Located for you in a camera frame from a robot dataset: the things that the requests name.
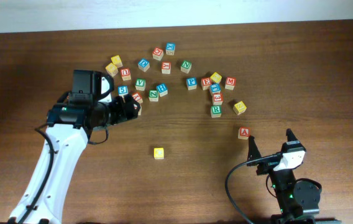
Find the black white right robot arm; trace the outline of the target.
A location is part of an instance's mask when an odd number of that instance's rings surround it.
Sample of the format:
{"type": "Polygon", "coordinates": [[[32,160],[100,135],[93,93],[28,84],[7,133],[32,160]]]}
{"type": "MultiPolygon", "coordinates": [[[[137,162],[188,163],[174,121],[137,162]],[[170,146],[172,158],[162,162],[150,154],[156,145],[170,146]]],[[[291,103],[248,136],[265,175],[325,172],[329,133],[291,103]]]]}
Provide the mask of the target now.
{"type": "Polygon", "coordinates": [[[279,152],[262,157],[255,138],[249,136],[248,161],[256,166],[257,175],[268,175],[272,182],[280,207],[280,214],[271,216],[272,223],[315,223],[322,186],[311,179],[295,178],[293,171],[302,165],[306,148],[292,130],[286,130],[286,137],[279,152]]]}

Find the yellow C block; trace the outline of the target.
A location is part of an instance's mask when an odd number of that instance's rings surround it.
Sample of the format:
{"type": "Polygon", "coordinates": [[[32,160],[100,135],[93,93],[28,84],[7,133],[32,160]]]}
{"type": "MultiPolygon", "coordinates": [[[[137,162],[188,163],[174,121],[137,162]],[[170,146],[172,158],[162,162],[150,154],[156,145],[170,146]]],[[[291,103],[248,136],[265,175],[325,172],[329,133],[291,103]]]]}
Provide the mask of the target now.
{"type": "Polygon", "coordinates": [[[164,148],[159,147],[159,148],[154,148],[154,159],[164,159],[165,154],[164,154],[164,148]]]}

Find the green V block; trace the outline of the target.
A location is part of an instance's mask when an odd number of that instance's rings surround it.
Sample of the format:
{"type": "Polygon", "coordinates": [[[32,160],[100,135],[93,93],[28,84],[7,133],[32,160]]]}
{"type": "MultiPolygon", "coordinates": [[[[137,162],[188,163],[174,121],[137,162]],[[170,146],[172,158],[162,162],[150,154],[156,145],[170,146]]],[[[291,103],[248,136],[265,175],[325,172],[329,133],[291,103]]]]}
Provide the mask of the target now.
{"type": "Polygon", "coordinates": [[[138,78],[135,82],[135,89],[138,91],[144,91],[146,87],[146,80],[138,78]]]}

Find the blue P block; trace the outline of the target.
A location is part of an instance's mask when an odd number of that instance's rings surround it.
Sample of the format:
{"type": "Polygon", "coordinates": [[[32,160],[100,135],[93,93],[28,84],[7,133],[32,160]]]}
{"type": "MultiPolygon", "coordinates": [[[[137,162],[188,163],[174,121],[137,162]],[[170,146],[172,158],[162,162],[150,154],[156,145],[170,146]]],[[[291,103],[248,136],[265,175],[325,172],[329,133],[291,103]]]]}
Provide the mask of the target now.
{"type": "Polygon", "coordinates": [[[197,80],[195,77],[186,79],[186,86],[188,90],[194,90],[197,88],[197,80]]]}

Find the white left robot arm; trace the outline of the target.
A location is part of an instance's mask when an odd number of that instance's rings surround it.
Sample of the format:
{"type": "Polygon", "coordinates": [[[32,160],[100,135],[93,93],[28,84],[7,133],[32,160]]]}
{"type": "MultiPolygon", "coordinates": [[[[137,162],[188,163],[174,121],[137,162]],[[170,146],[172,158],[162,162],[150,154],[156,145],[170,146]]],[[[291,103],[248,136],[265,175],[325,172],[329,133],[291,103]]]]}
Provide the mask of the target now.
{"type": "Polygon", "coordinates": [[[136,119],[139,110],[140,104],[130,94],[108,104],[93,100],[56,103],[47,122],[36,128],[44,138],[42,152],[8,223],[61,223],[73,172],[91,144],[93,130],[136,119]]]}

